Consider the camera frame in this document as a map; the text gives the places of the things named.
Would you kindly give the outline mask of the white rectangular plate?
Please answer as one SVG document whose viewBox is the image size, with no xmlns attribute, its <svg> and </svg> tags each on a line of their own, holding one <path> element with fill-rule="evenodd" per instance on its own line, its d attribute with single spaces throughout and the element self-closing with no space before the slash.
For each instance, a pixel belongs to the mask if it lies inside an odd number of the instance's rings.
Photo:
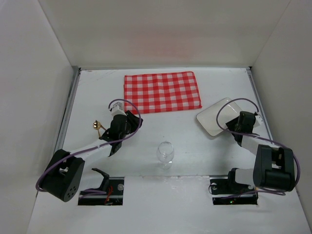
<svg viewBox="0 0 312 234">
<path fill-rule="evenodd" d="M 224 98 L 196 115 L 196 120 L 210 136 L 215 137 L 223 131 L 216 122 L 216 116 L 224 105 L 218 117 L 219 125 L 224 129 L 227 128 L 226 123 L 238 117 L 242 111 L 235 102 L 230 101 L 230 98 Z"/>
</svg>

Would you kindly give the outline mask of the red white checkered cloth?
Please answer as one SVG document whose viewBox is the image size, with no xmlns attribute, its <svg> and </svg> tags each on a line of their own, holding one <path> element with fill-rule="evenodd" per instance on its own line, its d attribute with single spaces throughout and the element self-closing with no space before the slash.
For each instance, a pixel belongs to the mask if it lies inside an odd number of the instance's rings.
<svg viewBox="0 0 312 234">
<path fill-rule="evenodd" d="M 202 108 L 194 72 L 124 76 L 125 110 L 134 114 L 174 112 Z"/>
</svg>

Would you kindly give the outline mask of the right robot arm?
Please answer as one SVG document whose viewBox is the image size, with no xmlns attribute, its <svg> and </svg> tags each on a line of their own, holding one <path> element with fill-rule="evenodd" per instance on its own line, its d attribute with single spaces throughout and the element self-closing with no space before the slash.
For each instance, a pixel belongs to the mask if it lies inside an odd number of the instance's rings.
<svg viewBox="0 0 312 234">
<path fill-rule="evenodd" d="M 293 151 L 274 143 L 261 143 L 253 134 L 256 113 L 241 111 L 239 116 L 226 123 L 237 144 L 255 155 L 252 169 L 233 168 L 228 173 L 229 181 L 239 185 L 253 186 L 266 192 L 290 192 L 295 187 Z"/>
</svg>

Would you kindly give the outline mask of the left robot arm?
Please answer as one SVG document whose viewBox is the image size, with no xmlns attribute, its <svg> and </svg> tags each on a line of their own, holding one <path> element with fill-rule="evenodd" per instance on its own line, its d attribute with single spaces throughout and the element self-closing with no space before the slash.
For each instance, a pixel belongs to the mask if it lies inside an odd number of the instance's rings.
<svg viewBox="0 0 312 234">
<path fill-rule="evenodd" d="M 108 156 L 113 156 L 122 146 L 122 142 L 136 134 L 143 119 L 139 111 L 133 114 L 117 114 L 113 117 L 110 128 L 99 137 L 100 144 L 75 153 L 59 149 L 54 152 L 44 173 L 36 183 L 39 192 L 46 192 L 63 202 L 68 202 L 77 193 L 81 181 L 85 159 L 82 155 L 107 148 Z"/>
</svg>

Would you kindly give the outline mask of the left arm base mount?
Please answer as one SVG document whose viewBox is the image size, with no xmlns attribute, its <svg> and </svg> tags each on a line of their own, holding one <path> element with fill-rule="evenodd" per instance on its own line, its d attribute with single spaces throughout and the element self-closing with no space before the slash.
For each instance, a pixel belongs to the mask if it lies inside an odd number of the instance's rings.
<svg viewBox="0 0 312 234">
<path fill-rule="evenodd" d="M 96 188 L 87 188 L 79 193 L 79 206 L 121 206 L 123 205 L 124 177 L 110 177 L 106 172 L 92 168 L 101 175 L 101 183 Z"/>
</svg>

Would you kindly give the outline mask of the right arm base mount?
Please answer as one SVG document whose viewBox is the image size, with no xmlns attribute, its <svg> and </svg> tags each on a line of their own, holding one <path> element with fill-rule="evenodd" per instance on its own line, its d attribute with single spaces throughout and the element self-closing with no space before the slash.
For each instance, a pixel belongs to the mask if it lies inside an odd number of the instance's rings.
<svg viewBox="0 0 312 234">
<path fill-rule="evenodd" d="M 210 177 L 209 193 L 213 205 L 257 205 L 258 195 L 253 182 L 244 180 L 244 174 L 232 168 L 227 175 Z"/>
</svg>

